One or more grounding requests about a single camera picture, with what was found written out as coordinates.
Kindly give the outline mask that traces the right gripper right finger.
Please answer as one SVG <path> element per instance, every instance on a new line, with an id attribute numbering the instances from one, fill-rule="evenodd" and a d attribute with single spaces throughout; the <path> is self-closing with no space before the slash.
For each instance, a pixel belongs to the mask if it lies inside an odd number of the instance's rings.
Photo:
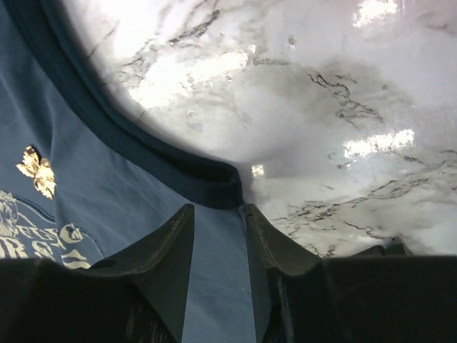
<path id="1" fill-rule="evenodd" d="M 456 258 L 402 244 L 320 258 L 246 208 L 257 342 L 454 342 Z"/>

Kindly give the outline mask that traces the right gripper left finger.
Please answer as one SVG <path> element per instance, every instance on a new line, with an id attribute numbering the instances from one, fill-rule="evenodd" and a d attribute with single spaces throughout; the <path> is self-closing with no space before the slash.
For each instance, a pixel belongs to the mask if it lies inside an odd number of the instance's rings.
<path id="1" fill-rule="evenodd" d="M 1 261 L 3 342 L 180 342 L 194 207 L 89 269 Z"/>

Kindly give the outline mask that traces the blue printed tank top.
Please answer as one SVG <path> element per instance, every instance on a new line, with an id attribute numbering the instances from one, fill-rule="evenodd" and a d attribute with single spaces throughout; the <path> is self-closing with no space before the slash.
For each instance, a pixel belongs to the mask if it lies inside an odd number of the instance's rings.
<path id="1" fill-rule="evenodd" d="M 89 67 L 59 1 L 1 3 L 1 255 L 87 268 L 195 209 L 185 342 L 257 342 L 238 171 L 150 135 Z M 25 148 L 51 162 L 42 196 Z"/>

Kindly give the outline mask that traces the gold brooch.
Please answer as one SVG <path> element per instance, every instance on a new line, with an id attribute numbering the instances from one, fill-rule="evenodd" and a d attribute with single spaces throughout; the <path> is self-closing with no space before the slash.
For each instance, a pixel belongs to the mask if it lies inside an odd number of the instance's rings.
<path id="1" fill-rule="evenodd" d="M 17 164 L 16 168 L 26 177 L 33 179 L 35 190 L 42 196 L 47 199 L 54 198 L 56 182 L 51 162 L 41 157 L 35 148 L 25 148 L 21 163 Z"/>

